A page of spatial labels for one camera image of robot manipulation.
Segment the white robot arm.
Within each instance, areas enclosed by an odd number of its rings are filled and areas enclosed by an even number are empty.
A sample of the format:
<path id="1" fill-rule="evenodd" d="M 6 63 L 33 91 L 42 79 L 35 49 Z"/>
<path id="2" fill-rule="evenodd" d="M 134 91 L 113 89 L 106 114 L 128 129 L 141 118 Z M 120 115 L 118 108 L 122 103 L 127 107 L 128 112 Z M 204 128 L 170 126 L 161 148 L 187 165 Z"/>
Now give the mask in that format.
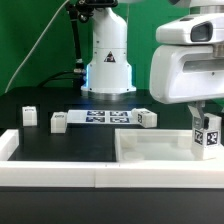
<path id="1" fill-rule="evenodd" d="M 127 62 L 127 24 L 112 9 L 128 0 L 81 0 L 82 19 L 92 18 L 93 57 L 84 91 L 115 97 L 133 92 Z M 224 0 L 168 0 L 190 13 L 157 28 L 150 93 L 164 104 L 187 102 L 193 127 L 208 129 L 203 102 L 224 98 Z"/>

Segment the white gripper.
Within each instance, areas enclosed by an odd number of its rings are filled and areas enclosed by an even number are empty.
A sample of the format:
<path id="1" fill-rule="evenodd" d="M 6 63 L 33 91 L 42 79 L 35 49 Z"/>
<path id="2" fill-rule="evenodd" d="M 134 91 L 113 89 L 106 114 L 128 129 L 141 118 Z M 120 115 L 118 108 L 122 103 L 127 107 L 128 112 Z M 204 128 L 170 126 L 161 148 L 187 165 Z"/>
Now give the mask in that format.
<path id="1" fill-rule="evenodd" d="M 224 17 L 183 17 L 160 26 L 156 40 L 161 46 L 151 62 L 152 97 L 190 102 L 192 127 L 207 129 L 200 100 L 224 98 Z"/>

